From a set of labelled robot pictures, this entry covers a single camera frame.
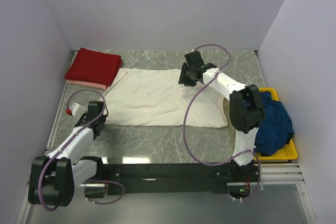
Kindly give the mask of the white t shirt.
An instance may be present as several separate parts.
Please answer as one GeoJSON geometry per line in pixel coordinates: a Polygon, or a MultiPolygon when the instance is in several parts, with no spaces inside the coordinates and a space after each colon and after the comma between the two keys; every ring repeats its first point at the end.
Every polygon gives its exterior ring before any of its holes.
{"type": "MultiPolygon", "coordinates": [[[[107,125],[181,126],[191,98],[202,88],[178,84],[180,70],[121,68],[112,85],[103,93],[109,115],[107,125]]],[[[186,125],[223,128],[224,97],[206,88],[192,103],[186,125]]]]}

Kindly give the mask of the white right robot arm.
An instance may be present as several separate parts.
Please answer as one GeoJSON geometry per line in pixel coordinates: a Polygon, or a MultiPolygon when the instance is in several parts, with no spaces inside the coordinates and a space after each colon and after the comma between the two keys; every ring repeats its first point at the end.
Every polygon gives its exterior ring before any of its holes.
{"type": "Polygon", "coordinates": [[[226,165],[229,173],[219,174],[229,182],[241,182],[254,173],[255,138],[266,116],[260,91],[254,84],[247,86],[235,81],[212,63],[205,65],[183,63],[179,84],[194,87],[198,82],[201,82],[203,86],[191,98],[182,124],[182,137],[186,150],[195,161],[202,165],[213,167],[226,165]],[[219,163],[206,163],[199,160],[191,152],[186,139],[186,121],[192,103],[207,87],[213,88],[229,101],[229,118],[235,129],[233,155],[219,163]]]}

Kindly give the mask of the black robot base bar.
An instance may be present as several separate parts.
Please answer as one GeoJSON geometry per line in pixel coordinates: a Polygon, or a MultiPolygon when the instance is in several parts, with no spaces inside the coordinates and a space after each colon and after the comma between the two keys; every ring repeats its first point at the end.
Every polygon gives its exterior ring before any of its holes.
{"type": "Polygon", "coordinates": [[[230,162],[221,166],[199,163],[185,164],[104,164],[90,184],[104,184],[108,195],[121,193],[188,193],[226,194],[241,186],[244,197],[250,184],[258,182],[259,167],[255,162],[238,166],[230,162]]]}

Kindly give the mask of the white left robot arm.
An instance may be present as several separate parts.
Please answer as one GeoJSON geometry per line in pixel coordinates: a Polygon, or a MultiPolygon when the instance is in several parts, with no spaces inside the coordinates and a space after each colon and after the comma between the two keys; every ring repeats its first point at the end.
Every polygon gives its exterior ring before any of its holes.
{"type": "Polygon", "coordinates": [[[49,211],[68,206],[75,189],[86,180],[99,183],[105,170],[100,157],[82,156],[100,135],[106,121],[102,101],[90,101],[88,110],[75,124],[70,136],[47,156],[37,156],[31,165],[28,202],[49,211]]]}

